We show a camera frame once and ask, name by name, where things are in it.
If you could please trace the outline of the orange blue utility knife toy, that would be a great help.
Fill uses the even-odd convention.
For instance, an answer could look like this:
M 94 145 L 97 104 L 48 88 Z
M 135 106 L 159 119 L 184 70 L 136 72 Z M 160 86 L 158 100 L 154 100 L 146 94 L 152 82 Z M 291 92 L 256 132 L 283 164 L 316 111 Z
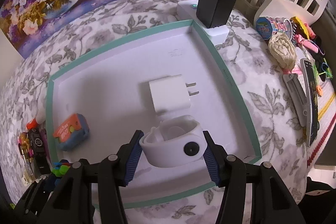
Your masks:
M 86 118 L 79 113 L 69 116 L 53 133 L 57 147 L 70 151 L 85 141 L 90 133 Z

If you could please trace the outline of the brown pink puppy toy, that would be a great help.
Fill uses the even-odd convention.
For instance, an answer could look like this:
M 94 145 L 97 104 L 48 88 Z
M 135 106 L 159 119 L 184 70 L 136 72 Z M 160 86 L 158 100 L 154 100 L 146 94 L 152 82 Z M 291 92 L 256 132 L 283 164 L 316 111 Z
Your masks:
M 33 150 L 31 148 L 28 133 L 23 132 L 19 135 L 18 144 L 19 148 L 22 150 L 23 155 L 26 155 L 29 158 L 33 157 Z

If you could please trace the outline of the silver hair clip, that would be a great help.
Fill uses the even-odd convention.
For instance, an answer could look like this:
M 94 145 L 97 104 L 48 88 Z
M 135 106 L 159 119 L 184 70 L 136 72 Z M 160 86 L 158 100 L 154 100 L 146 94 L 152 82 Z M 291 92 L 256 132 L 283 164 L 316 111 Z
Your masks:
M 284 80 L 285 86 L 288 89 L 289 95 L 294 104 L 299 123 L 302 127 L 306 127 L 308 116 L 307 98 L 298 79 L 298 74 L 290 73 L 282 75 L 282 79 Z

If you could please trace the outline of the white wall charger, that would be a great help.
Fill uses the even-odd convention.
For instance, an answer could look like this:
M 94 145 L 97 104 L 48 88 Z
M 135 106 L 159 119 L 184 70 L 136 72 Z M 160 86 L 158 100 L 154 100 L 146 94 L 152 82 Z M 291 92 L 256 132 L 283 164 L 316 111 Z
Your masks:
M 183 75 L 149 81 L 151 99 L 156 114 L 162 115 L 190 108 L 190 97 L 199 94 L 199 92 L 190 93 L 188 88 L 196 85 L 197 83 L 186 83 Z

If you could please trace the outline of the beige mesh roll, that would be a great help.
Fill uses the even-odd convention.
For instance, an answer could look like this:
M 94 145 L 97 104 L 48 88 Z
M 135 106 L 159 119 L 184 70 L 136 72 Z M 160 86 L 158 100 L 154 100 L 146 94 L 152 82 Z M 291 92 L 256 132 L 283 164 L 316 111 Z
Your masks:
M 295 67 L 297 54 L 286 34 L 276 33 L 268 42 L 268 49 L 282 69 L 291 71 Z

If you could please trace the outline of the grey floral tablecloth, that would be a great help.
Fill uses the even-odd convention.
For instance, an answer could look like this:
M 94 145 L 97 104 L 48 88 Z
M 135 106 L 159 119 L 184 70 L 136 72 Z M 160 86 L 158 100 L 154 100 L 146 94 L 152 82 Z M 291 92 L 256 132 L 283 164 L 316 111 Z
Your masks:
M 9 201 L 25 192 L 19 134 L 45 106 L 49 77 L 70 62 L 114 39 L 177 20 L 182 0 L 116 0 L 64 24 L 21 61 L 1 87 L 1 170 Z M 262 151 L 296 202 L 306 190 L 306 142 L 302 138 L 282 70 L 250 22 L 234 10 L 228 39 L 217 50 L 252 117 Z

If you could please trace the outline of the orange glue bottle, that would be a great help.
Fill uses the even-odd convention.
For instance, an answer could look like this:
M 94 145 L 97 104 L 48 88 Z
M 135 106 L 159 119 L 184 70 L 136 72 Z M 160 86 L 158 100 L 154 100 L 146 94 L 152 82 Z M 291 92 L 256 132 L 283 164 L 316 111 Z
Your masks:
M 26 124 L 26 128 L 28 131 L 32 129 L 37 130 L 42 127 L 45 121 L 46 121 L 46 116 L 44 114 L 40 116 L 36 116 L 34 119 L 32 119 L 30 122 Z

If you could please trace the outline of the colourful block puzzle cube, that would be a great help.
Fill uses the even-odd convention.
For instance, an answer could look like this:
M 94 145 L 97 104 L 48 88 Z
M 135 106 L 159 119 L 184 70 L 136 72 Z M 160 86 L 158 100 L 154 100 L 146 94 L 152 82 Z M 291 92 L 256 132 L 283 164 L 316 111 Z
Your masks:
M 55 186 L 60 183 L 60 180 L 63 176 L 68 172 L 71 167 L 71 163 L 68 160 L 62 159 L 59 162 L 54 163 L 54 167 L 52 169 L 52 173 L 55 175 Z

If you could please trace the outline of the teal shallow tray box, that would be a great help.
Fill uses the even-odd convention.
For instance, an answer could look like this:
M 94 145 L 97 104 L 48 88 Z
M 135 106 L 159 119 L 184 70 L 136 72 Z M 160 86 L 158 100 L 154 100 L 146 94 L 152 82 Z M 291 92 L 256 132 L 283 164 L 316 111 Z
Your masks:
M 191 105 L 164 115 L 154 110 L 149 82 L 181 75 Z M 74 113 L 88 123 L 87 140 L 61 151 L 54 131 Z M 191 115 L 215 143 L 244 162 L 261 159 L 260 143 L 244 99 L 214 44 L 192 20 L 124 36 L 93 50 L 51 76 L 46 130 L 52 162 L 100 162 L 161 121 Z

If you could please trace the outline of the black power adapter plugged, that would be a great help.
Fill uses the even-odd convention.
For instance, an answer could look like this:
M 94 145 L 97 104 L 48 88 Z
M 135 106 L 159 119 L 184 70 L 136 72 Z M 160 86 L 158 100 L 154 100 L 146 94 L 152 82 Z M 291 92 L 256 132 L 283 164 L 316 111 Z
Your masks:
M 226 25 L 236 0 L 198 0 L 197 18 L 206 28 Z

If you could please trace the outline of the purple lighter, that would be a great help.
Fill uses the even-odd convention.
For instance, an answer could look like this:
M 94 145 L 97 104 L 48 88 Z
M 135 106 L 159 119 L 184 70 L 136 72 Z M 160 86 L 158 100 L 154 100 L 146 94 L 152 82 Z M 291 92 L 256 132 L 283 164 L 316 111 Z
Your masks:
M 52 166 L 52 161 L 50 158 L 50 152 L 49 152 L 49 146 L 48 146 L 48 140 L 47 140 L 47 132 L 46 129 L 40 130 L 40 136 L 42 138 L 42 142 L 45 148 L 46 158 L 50 166 Z

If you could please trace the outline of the black toy car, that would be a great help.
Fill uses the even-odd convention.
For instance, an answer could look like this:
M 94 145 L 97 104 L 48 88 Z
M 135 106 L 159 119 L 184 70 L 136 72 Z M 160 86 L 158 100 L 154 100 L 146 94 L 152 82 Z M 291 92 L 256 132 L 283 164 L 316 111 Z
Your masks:
M 40 174 L 49 174 L 51 172 L 47 161 L 47 154 L 42 137 L 38 129 L 32 128 L 29 130 L 29 140 L 33 151 L 33 158 L 36 162 Z

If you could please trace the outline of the pile of colourful hair accessories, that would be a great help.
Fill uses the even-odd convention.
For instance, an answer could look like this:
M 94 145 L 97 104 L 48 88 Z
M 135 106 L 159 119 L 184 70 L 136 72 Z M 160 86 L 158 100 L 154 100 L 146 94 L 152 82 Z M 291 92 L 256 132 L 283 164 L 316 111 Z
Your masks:
M 333 74 L 325 59 L 325 50 L 322 47 L 321 38 L 297 16 L 290 18 L 290 22 L 293 30 L 292 40 L 295 45 L 303 47 L 310 53 L 314 59 L 315 71 L 319 78 L 323 82 L 326 79 L 332 79 Z

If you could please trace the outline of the striped crochet mat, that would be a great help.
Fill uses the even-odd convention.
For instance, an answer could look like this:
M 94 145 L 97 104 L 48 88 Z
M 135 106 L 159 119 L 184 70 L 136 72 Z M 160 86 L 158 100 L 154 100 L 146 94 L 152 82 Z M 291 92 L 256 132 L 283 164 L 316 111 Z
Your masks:
M 331 81 L 320 83 L 322 96 L 318 97 L 319 130 L 313 144 L 306 149 L 307 169 L 311 170 L 326 147 L 335 127 L 335 90 Z

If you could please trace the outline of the colourful washi tape roll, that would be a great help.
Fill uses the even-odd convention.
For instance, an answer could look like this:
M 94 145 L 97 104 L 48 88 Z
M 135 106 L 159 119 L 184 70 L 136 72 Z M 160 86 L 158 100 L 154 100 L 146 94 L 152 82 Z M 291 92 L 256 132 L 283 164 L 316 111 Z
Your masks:
M 293 27 L 287 18 L 259 17 L 256 21 L 256 30 L 264 40 L 269 40 L 273 35 L 286 34 L 291 39 Z

